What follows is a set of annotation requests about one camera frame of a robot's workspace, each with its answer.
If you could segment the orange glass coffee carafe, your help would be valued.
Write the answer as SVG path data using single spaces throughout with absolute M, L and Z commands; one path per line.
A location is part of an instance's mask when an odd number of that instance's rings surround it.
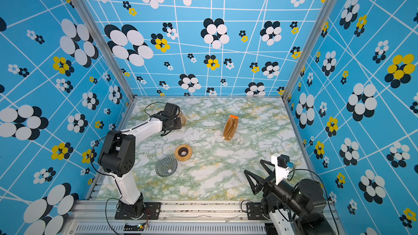
M 182 111 L 179 112 L 178 117 L 181 119 L 181 125 L 185 126 L 187 119 L 186 119 L 186 117 L 185 117 L 185 115 L 183 114 Z

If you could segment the wooden ring dripper holder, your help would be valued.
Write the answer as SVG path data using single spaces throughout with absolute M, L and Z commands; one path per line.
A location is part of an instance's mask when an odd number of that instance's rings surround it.
M 184 162 L 188 161 L 193 154 L 193 150 L 189 145 L 180 145 L 175 150 L 175 158 L 178 161 Z

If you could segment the grey ribbed glass dripper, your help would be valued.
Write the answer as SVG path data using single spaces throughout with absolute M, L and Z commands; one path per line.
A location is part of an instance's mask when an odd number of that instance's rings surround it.
M 155 165 L 155 172 L 159 177 L 169 177 L 177 170 L 177 159 L 173 156 L 165 156 L 159 159 Z

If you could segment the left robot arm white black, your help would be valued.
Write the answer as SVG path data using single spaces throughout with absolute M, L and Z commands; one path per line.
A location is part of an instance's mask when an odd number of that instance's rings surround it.
M 116 207 L 115 219 L 156 220 L 160 214 L 160 203 L 144 203 L 133 176 L 136 146 L 147 138 L 160 134 L 162 137 L 175 129 L 181 129 L 181 109 L 166 103 L 164 110 L 149 115 L 149 118 L 134 127 L 107 133 L 98 163 L 105 176 L 114 179 L 120 198 Z

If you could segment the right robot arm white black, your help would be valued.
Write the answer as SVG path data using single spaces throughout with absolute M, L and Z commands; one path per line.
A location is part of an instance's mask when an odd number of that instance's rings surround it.
M 336 235 L 337 226 L 324 216 L 329 206 L 326 193 L 316 180 L 302 179 L 288 183 L 296 172 L 290 158 L 275 154 L 260 164 L 268 173 L 263 178 L 249 170 L 244 175 L 254 195 L 262 193 L 260 202 L 242 201 L 240 208 L 248 220 L 270 220 L 278 235 Z

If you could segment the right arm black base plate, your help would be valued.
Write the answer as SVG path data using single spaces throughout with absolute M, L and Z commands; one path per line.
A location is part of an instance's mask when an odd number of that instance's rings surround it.
M 264 214 L 261 202 L 247 202 L 245 211 L 248 220 L 270 220 L 270 217 Z

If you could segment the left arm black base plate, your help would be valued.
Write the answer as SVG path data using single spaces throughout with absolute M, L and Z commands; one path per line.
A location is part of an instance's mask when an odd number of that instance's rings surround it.
M 116 208 L 116 220 L 157 220 L 162 204 L 160 202 L 145 202 L 142 205 L 126 205 L 119 203 Z

